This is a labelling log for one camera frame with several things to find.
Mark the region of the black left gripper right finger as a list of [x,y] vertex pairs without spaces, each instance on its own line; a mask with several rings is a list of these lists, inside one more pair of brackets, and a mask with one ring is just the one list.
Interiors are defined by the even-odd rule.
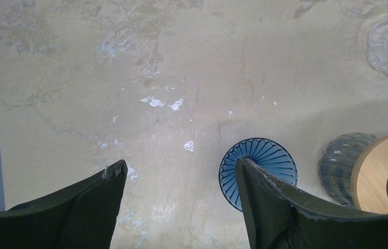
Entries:
[[320,199],[249,159],[234,172],[251,248],[388,248],[388,214]]

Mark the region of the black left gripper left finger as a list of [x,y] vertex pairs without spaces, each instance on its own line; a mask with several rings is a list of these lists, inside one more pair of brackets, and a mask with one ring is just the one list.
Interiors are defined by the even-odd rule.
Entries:
[[0,248],[109,248],[127,173],[120,160],[73,185],[0,211]]

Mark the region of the blue ribbed glass dripper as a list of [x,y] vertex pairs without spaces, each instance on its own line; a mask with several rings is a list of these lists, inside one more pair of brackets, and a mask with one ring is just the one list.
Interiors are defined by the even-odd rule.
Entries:
[[242,205],[234,172],[239,159],[249,159],[276,178],[293,186],[297,185],[297,167],[285,148],[265,138],[255,137],[242,140],[225,153],[219,167],[221,192],[228,203],[240,212]]

